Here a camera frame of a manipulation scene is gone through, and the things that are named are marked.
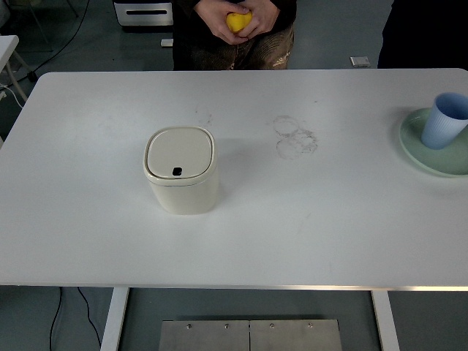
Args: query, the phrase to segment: floor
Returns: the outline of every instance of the floor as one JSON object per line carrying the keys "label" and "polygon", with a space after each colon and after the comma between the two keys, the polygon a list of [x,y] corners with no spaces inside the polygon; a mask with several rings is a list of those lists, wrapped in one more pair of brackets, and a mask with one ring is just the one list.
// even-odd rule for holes
{"label": "floor", "polygon": [[[35,13],[47,43],[27,7],[13,8],[1,33],[20,37],[17,52],[40,77],[59,71],[171,70],[171,49],[160,41],[164,29],[124,31],[111,0],[42,0]],[[392,0],[298,0],[295,47],[290,69],[352,69],[350,56],[368,56],[377,66],[381,32]],[[25,67],[12,60],[17,79]],[[9,84],[3,72],[0,82]],[[34,83],[20,81],[30,94]],[[0,101],[0,136],[6,139],[20,113],[13,95]],[[105,327],[112,289],[85,287],[89,318],[99,338]],[[468,295],[463,292],[390,292],[401,350],[466,350]],[[76,287],[0,287],[0,350],[98,350],[87,306]],[[367,292],[250,290],[146,290],[129,296],[120,350],[158,350],[163,320],[338,319],[343,350],[379,350]]]}

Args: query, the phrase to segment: yellow ball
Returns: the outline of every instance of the yellow ball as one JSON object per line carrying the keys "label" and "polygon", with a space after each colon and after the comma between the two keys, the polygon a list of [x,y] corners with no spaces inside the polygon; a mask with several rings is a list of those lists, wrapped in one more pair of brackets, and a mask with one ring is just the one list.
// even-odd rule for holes
{"label": "yellow ball", "polygon": [[227,27],[232,33],[238,33],[246,28],[252,20],[252,13],[249,11],[245,15],[241,13],[231,12],[226,16]]}

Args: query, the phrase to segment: mint green plate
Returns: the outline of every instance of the mint green plate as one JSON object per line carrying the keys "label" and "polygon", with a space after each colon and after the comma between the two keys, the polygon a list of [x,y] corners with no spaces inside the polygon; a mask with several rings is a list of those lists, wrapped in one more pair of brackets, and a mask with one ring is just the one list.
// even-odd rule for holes
{"label": "mint green plate", "polygon": [[421,142],[430,108],[410,113],[400,126],[400,143],[416,164],[440,176],[468,176],[468,128],[442,150],[432,150]]}

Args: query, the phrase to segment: metal plate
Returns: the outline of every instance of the metal plate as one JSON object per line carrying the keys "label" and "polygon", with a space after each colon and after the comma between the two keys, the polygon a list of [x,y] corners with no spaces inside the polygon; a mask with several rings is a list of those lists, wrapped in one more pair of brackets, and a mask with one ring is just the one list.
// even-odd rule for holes
{"label": "metal plate", "polygon": [[252,320],[251,351],[341,351],[337,320]]}
{"label": "metal plate", "polygon": [[341,351],[337,320],[162,323],[160,351]]}
{"label": "metal plate", "polygon": [[162,322],[159,351],[249,351],[248,320]]}

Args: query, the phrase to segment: blue cup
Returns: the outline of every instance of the blue cup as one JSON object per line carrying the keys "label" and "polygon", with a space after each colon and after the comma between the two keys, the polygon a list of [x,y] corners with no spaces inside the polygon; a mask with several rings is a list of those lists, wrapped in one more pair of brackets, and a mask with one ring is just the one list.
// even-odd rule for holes
{"label": "blue cup", "polygon": [[468,97],[457,93],[438,95],[424,126],[421,141],[428,148],[440,150],[468,125]]}

